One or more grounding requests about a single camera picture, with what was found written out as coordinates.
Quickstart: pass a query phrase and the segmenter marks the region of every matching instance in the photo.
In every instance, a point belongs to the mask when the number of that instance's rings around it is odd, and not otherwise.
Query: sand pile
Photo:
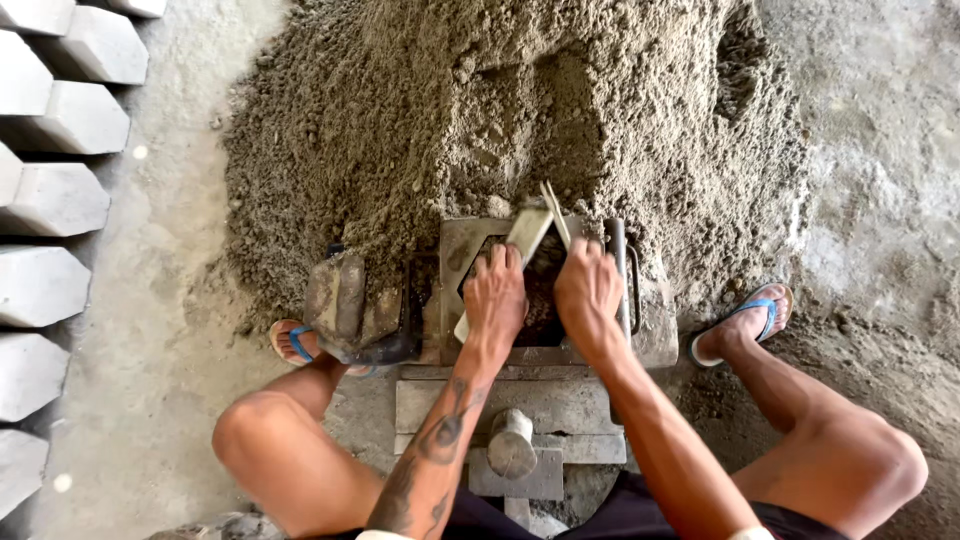
[[[266,321],[330,242],[381,283],[553,183],[662,249],[682,314],[789,271],[802,130],[750,3],[300,0],[238,86],[228,261]]]

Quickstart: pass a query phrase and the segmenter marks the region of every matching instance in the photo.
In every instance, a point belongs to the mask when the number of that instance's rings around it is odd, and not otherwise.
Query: shorts
[[[760,522],[781,540],[848,540],[826,525],[774,504],[750,503]],[[360,529],[327,536],[353,540]],[[503,512],[465,488],[457,491],[443,539],[499,538],[538,540]],[[620,472],[610,494],[583,525],[555,537],[557,540],[607,540],[621,538],[679,538],[666,522],[641,475]]]

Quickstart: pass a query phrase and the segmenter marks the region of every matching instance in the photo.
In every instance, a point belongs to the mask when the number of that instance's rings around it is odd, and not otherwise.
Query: thigh
[[[363,527],[383,487],[281,392],[256,392],[228,409],[214,448],[240,487],[295,538]]]
[[[803,514],[850,538],[863,538],[912,495],[876,434],[856,422],[797,428],[770,452],[732,475],[750,501]]]

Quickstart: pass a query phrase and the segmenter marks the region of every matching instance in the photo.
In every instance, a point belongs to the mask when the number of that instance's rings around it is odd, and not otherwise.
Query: tattooed arm
[[[444,391],[387,478],[368,530],[428,540],[443,533],[470,436],[526,316],[521,266],[513,246],[494,245],[489,267],[477,259],[476,277],[464,285],[467,343]]]

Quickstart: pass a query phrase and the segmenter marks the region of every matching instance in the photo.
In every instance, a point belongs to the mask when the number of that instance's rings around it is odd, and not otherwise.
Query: dusty floor
[[[229,85],[280,30],[281,6],[171,4],[141,28],[150,78],[126,96],[131,148],[150,155],[97,171],[114,207],[48,469],[48,484],[59,474],[74,483],[63,494],[44,486],[34,538],[136,539],[240,505],[210,430],[233,398],[284,370],[262,336],[233,336],[248,295],[203,285],[210,274],[230,279],[215,264],[227,237],[226,156],[208,123],[226,117]],[[930,487],[879,536],[956,536],[960,15],[948,2],[759,5],[801,97],[814,203],[794,280],[804,313],[772,347],[921,441]],[[773,440],[755,412],[726,414],[745,398],[728,371],[681,360],[657,376],[728,467]],[[393,462],[392,400],[389,378],[349,381],[328,413],[334,435],[380,470]],[[583,493],[571,517],[588,514],[607,476],[567,475]]]

